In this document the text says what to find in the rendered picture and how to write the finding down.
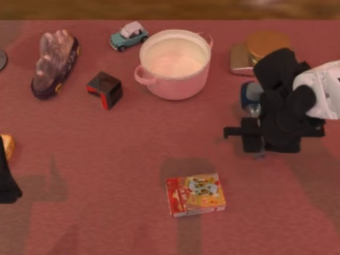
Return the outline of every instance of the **gray round object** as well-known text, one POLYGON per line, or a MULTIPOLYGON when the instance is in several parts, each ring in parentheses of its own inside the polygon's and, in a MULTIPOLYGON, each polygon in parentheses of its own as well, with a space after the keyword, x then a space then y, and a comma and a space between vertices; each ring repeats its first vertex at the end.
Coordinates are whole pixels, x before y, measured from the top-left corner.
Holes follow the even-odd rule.
POLYGON ((0 71, 5 68, 7 64, 7 54, 3 50, 0 50, 0 71))

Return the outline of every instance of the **teal toy car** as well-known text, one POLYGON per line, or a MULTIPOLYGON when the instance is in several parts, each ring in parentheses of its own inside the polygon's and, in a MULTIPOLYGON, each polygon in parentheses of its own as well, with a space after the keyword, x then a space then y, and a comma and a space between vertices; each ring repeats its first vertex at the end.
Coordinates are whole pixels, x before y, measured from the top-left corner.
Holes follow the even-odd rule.
POLYGON ((148 31, 137 21, 126 24, 119 32, 110 37, 110 45, 119 52, 126 48, 145 42, 149 37, 148 31))

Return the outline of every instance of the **pink pot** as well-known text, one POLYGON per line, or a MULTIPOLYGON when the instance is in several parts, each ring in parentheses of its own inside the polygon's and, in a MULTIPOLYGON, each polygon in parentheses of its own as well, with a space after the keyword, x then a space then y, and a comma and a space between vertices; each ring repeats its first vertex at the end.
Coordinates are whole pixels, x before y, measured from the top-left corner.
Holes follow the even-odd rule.
POLYGON ((212 46, 211 37, 207 43, 198 33, 186 30, 156 33, 140 49, 141 64, 134 78, 160 98, 190 98, 206 84, 212 46))

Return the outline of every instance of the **table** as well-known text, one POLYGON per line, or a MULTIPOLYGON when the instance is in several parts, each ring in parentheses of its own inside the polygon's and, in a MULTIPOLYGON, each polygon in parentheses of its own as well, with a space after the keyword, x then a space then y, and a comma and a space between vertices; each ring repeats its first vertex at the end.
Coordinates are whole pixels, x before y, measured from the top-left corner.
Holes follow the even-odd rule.
POLYGON ((223 139, 223 127, 239 124, 248 80, 228 72, 231 45, 277 29, 316 66, 338 58, 340 21, 144 21, 150 33, 214 38, 206 87, 181 102, 134 81, 140 46, 111 49, 109 35, 126 22, 13 21, 21 32, 4 48, 1 133, 16 140, 10 168, 24 196, 0 205, 0 254, 340 254, 339 122, 327 123, 325 138, 304 139, 301 153, 264 160, 245 155, 240 138, 223 139), (61 93, 39 101, 30 91, 39 39, 62 27, 82 54, 61 93), (122 81, 124 96, 110 111, 86 91, 99 71, 122 81), (209 172, 219 173, 228 209, 171 218, 165 179, 209 172))

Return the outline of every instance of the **wooden lid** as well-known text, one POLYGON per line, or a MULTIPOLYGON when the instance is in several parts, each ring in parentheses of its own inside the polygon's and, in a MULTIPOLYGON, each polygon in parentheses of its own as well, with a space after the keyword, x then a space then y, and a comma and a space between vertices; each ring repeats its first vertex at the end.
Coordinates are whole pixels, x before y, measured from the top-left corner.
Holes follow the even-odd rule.
POLYGON ((281 49, 289 48, 288 36, 279 32, 263 30, 251 34, 246 40, 246 47, 256 60, 281 49))

